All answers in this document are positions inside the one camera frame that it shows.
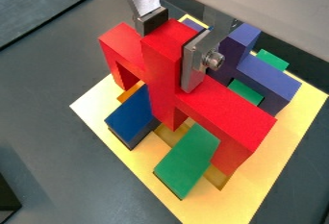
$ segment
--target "green block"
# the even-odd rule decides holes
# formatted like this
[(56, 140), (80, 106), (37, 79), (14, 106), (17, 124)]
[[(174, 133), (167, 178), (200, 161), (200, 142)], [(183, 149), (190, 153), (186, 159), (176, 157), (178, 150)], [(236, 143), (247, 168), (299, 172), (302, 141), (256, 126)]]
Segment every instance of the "green block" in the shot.
[(153, 168), (155, 176), (180, 199), (206, 172), (218, 144), (218, 138), (194, 124)]
[(263, 99), (263, 96), (238, 80), (232, 80), (228, 85), (228, 89), (231, 89), (235, 93), (244, 97), (246, 100), (255, 106), (260, 103)]
[(278, 58), (275, 55), (272, 55), (266, 50), (260, 50), (258, 54), (255, 55), (255, 57), (263, 62), (266, 62), (268, 65), (271, 65), (279, 71), (283, 71), (286, 67), (289, 66), (289, 63), (285, 60)]

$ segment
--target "stacked blocks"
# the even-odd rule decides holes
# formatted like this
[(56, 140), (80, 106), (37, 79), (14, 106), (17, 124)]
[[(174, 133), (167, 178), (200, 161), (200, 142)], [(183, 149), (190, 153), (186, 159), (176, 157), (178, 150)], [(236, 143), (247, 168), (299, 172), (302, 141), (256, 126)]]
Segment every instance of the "stacked blocks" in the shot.
[[(100, 36), (100, 43), (109, 67), (123, 66), (147, 83), (156, 119), (175, 130), (190, 116), (220, 139), (212, 164), (231, 175), (276, 120), (208, 76), (191, 93), (180, 90), (182, 46), (195, 35), (196, 31), (171, 19), (144, 38), (120, 24)], [(127, 71), (112, 69), (117, 83), (128, 83)]]
[(99, 37), (117, 85), (127, 90), (139, 80), (145, 83), (105, 119), (124, 145), (132, 149), (159, 121), (171, 130), (187, 117), (199, 124), (153, 169), (180, 199), (210, 162), (224, 175), (234, 173), (301, 85), (283, 74), (283, 60), (266, 51), (256, 57), (248, 53), (259, 30), (243, 24), (218, 46), (226, 58), (223, 66), (216, 72), (208, 70), (203, 83), (190, 93), (183, 92), (182, 48), (203, 28), (195, 20), (179, 23), (171, 19), (140, 37), (121, 23)]
[(208, 70), (208, 75), (226, 86), (232, 78), (238, 79), (263, 96), (258, 107), (270, 115), (276, 115), (301, 83), (248, 53), (258, 36), (259, 30), (247, 24), (228, 35), (218, 46), (224, 63), (218, 71)]
[(148, 87), (143, 85), (105, 119), (109, 130), (129, 150), (157, 127), (151, 115)]
[(218, 138), (194, 124), (153, 168), (155, 176), (180, 199), (184, 198), (207, 170), (218, 144)]

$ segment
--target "red block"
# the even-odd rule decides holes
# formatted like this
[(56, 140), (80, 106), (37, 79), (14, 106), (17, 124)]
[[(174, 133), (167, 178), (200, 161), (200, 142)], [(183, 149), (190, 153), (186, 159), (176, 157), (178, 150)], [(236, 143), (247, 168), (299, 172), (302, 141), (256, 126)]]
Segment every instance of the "red block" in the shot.
[(141, 39), (152, 115), (172, 130), (187, 119), (175, 107), (175, 92), (180, 89), (182, 45), (195, 35), (192, 29), (169, 20)]
[(140, 39), (135, 29), (124, 23), (99, 37), (115, 82), (124, 90), (131, 88), (139, 80), (144, 81), (145, 69)]
[(208, 76), (191, 93), (180, 90), (182, 46), (195, 34), (169, 20), (144, 38), (120, 24), (99, 39), (116, 83), (141, 79), (156, 119), (175, 130), (190, 116), (219, 138), (212, 164), (231, 175), (276, 120)]
[(176, 97), (178, 108), (219, 138), (211, 163), (231, 175), (276, 120), (208, 76), (191, 93), (179, 91)]

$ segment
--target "screw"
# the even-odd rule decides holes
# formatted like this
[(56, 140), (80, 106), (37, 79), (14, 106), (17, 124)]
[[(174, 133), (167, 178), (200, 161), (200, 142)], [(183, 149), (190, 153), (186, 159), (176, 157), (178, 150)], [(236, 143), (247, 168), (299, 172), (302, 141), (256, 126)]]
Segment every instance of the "screw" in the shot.
[(206, 55), (202, 64), (203, 66), (208, 67), (211, 70), (216, 71), (220, 68), (223, 61), (224, 61), (224, 56), (218, 52), (215, 52), (215, 50), (211, 50)]

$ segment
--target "yellow base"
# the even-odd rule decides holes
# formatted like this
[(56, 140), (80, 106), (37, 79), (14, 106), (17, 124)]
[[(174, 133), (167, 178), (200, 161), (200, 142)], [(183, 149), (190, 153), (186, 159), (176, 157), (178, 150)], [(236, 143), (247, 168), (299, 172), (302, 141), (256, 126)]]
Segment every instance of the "yellow base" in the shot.
[(116, 100), (120, 94), (121, 89), (109, 75), (71, 108), (164, 206), (182, 223), (248, 223), (327, 95), (303, 83), (293, 101), (276, 115), (278, 122), (271, 132), (224, 188), (218, 190), (203, 177), (180, 201), (152, 175), (152, 169), (169, 151), (167, 143), (151, 132), (128, 151), (104, 123), (120, 105)]

